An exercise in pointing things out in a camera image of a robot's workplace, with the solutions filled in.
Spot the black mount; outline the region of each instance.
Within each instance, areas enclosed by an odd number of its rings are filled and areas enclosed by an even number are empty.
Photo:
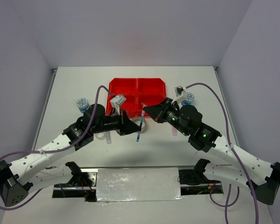
[[[185,136],[196,150],[208,152],[215,147],[220,132],[202,122],[202,114],[192,105],[185,105],[179,109],[177,104],[172,105],[172,99],[166,98],[158,105],[146,106],[143,110],[157,123],[168,122]]]
[[[18,175],[14,175],[10,166],[5,160],[0,161],[0,196],[6,207],[14,206],[23,201],[29,189],[33,186],[31,183],[21,185],[18,181]]]
[[[93,109],[94,105],[91,105],[88,110],[83,113],[83,116],[77,119],[76,123],[64,129],[63,134],[66,134],[69,137],[71,141],[70,144],[77,141],[84,133],[91,119]],[[114,130],[119,135],[127,135],[139,132],[141,131],[141,128],[129,119],[125,110],[120,110],[120,114],[105,115],[104,106],[98,104],[89,131],[85,137],[75,145],[75,149],[79,150],[83,146],[92,142],[93,134]]]
[[[271,168],[273,171],[270,177],[267,176],[265,178],[266,183],[257,185],[251,180],[257,200],[268,205],[272,205],[274,203],[280,186],[280,163],[276,162],[272,164]]]
[[[71,174],[73,175],[69,181],[71,186],[79,186],[83,181],[85,181],[88,186],[92,186],[92,181],[89,179],[89,175],[86,172],[82,172],[75,162],[67,162],[65,165],[70,168]]]

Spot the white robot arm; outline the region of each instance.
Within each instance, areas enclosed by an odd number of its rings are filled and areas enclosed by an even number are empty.
[[[114,98],[113,101],[114,103],[121,102],[118,98]],[[116,130],[119,135],[125,135],[140,131],[140,127],[130,121],[124,110],[113,106],[116,115],[105,116],[105,108],[98,105],[95,119],[85,138],[75,147],[58,152],[58,150],[71,145],[82,135],[92,115],[91,107],[76,123],[70,125],[49,144],[40,148],[41,153],[30,154],[10,164],[4,160],[0,161],[0,195],[6,207],[18,204],[33,191],[54,184],[70,183],[75,185],[82,180],[88,186],[92,186],[87,173],[82,173],[74,162],[68,162],[65,166],[57,168],[49,166],[93,141],[94,133]],[[159,105],[144,107],[144,111],[154,121],[158,123],[168,122],[183,135],[189,136],[188,142],[196,150],[203,150],[217,156],[234,167],[226,168],[211,163],[209,160],[200,159],[193,169],[195,182],[205,179],[218,180],[239,186],[241,189],[250,190],[242,167],[231,151],[233,148],[241,158],[252,180],[257,200],[265,204],[273,204],[280,185],[280,163],[271,164],[262,161],[235,145],[230,146],[228,140],[220,132],[202,122],[202,114],[194,106],[186,105],[179,109],[177,103],[166,98]],[[46,151],[54,150],[57,153],[46,154]]]
[[[1,160],[0,196],[4,205],[14,206],[23,201],[29,193],[54,184],[70,183],[74,186],[83,181],[86,185],[92,186],[88,174],[83,173],[74,162],[68,162],[61,167],[50,167],[50,165],[92,142],[93,135],[96,133],[115,130],[122,136],[139,132],[141,128],[128,118],[125,110],[119,109],[124,102],[122,98],[124,97],[114,97],[114,105],[117,106],[116,114],[105,115],[105,108],[97,105],[89,131],[74,147],[62,150],[80,139],[90,122],[94,105],[91,105],[82,117],[66,128],[57,138],[38,149],[40,153],[29,154],[11,163]]]
[[[177,87],[177,97],[180,101],[182,87]],[[179,108],[175,100],[166,98],[158,105],[146,106],[143,110],[157,123],[168,122],[185,136],[196,149],[217,156],[234,168],[226,168],[200,159],[194,167],[195,182],[207,178],[239,186],[241,189],[251,190],[243,168],[235,154],[241,159],[250,179],[258,201],[273,204],[280,186],[280,163],[271,164],[249,154],[235,145],[229,145],[228,140],[217,130],[202,122],[202,114],[192,105]]]

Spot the wire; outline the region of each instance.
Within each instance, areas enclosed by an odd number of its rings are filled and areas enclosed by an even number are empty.
[[[57,167],[51,166],[51,167],[46,167],[45,169],[55,169],[55,168],[57,168]]]
[[[224,211],[224,213],[225,213],[225,222],[226,222],[226,224],[229,224],[228,216],[227,216],[227,208],[228,208],[228,202],[229,202],[230,194],[231,194],[231,184],[229,184],[228,194],[227,194],[226,203],[225,203],[225,211]]]
[[[223,114],[224,114],[224,118],[225,118],[225,125],[226,125],[226,136],[227,136],[227,140],[228,140],[228,144],[231,146],[231,140],[230,140],[230,135],[229,135],[229,126],[228,126],[228,119],[227,119],[227,114],[226,114],[226,111],[225,111],[225,108],[223,106],[223,103],[222,101],[220,100],[219,96],[216,94],[216,92],[210,87],[208,86],[207,84],[205,83],[194,83],[194,84],[191,84],[189,86],[186,87],[186,89],[190,88],[190,87],[193,87],[195,85],[203,85],[205,87],[207,87],[214,95],[215,97],[217,98],[219,104],[221,105],[221,108],[222,108],[222,111],[223,111]],[[249,186],[250,186],[250,189],[251,189],[251,194],[253,196],[253,200],[254,200],[254,207],[255,207],[255,224],[259,224],[259,210],[258,210],[258,204],[257,204],[257,198],[256,198],[256,194],[255,194],[255,190],[254,190],[254,187],[252,185],[252,181],[250,179],[250,176],[243,164],[243,162],[241,161],[240,157],[238,156],[237,152],[234,150],[234,148],[231,146],[231,150],[232,152],[234,153],[235,157],[237,158],[239,164],[241,165],[246,177],[247,177],[247,180],[248,180],[248,183],[249,183]],[[227,215],[227,206],[225,206],[225,214]]]
[[[91,192],[94,192],[94,190],[91,188],[91,186],[89,186],[89,184],[86,182],[85,178],[83,180],[86,183],[86,185],[90,188]]]
[[[91,124],[92,124],[92,121],[93,121],[93,119],[94,119],[95,111],[96,111],[97,105],[98,105],[98,95],[99,95],[99,91],[100,91],[101,88],[104,88],[112,97],[114,97],[114,94],[111,93],[105,86],[101,85],[101,86],[98,87],[97,94],[96,94],[96,98],[95,98],[95,103],[94,103],[94,107],[93,107],[93,112],[92,112],[90,121],[89,121],[89,123],[88,123],[88,125],[87,125],[85,131],[84,131],[83,134],[81,135],[81,137],[80,137],[77,141],[75,141],[73,144],[71,144],[71,145],[69,145],[69,146],[67,146],[67,147],[65,147],[65,148],[63,148],[63,149],[61,149],[61,150],[58,150],[58,151],[56,151],[56,150],[46,151],[46,154],[47,154],[47,153],[59,153],[59,152],[63,152],[63,151],[65,151],[65,150],[68,150],[69,148],[72,148],[73,146],[75,146],[76,144],[78,144],[78,143],[85,137],[85,135],[86,135],[87,132],[89,131],[90,126],[91,126]],[[40,153],[40,151],[30,151],[30,150],[16,151],[16,152],[8,153],[8,154],[6,154],[6,155],[0,157],[0,161],[3,160],[3,159],[5,159],[6,157],[11,156],[11,155],[16,155],[16,154],[39,154],[39,153]],[[23,207],[25,204],[29,203],[40,191],[41,191],[41,189],[38,190],[31,198],[29,198],[27,201],[25,201],[23,204],[21,204],[21,205],[19,205],[19,206],[16,206],[16,207],[13,207],[13,208],[6,208],[6,207],[0,206],[0,209],[1,209],[1,210],[5,210],[5,211],[10,211],[10,210],[15,210],[15,209],[21,208],[21,207]]]
[[[213,197],[212,197],[213,191],[214,191],[215,189],[218,189],[219,187],[220,187],[220,186],[218,185],[218,186],[213,187],[213,188],[210,190],[210,199],[211,199],[211,201],[212,201],[214,204],[216,204],[217,206],[220,206],[220,207],[225,208],[226,205],[222,205],[222,204],[219,204],[219,203],[215,202],[215,200],[214,200]],[[228,204],[227,207],[233,206],[233,205],[237,202],[238,198],[239,198],[239,187],[238,187],[238,194],[237,194],[236,199],[234,200],[233,203]]]
[[[61,192],[62,192],[63,197],[66,197],[66,196],[65,196],[65,191],[64,191],[62,185],[61,185],[61,184],[58,184],[58,185],[59,185],[59,187],[60,187],[60,190],[61,190]]]
[[[84,192],[83,192],[83,180],[81,182],[82,182],[82,195],[83,195],[83,197],[85,197]]]
[[[114,113],[115,113],[115,108],[114,108],[114,107],[112,107],[112,109],[110,110],[109,117],[110,117],[110,116],[112,116]]]

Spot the gray wall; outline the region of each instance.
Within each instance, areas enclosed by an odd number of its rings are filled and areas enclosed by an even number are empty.
[[[280,162],[280,0],[253,0],[220,65],[241,146]],[[270,206],[280,224],[280,190]]]
[[[51,67],[219,65],[251,0],[13,0]]]
[[[31,149],[50,79],[11,1],[0,0],[0,156]]]

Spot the red plastic tray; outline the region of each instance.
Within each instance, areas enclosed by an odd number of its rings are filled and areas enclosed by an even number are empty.
[[[109,83],[109,90],[114,95],[122,94],[126,97],[120,108],[126,110],[129,118],[141,116],[142,103],[152,106],[166,98],[166,84],[160,78],[114,78]],[[111,99],[109,95],[106,114],[112,109]]]

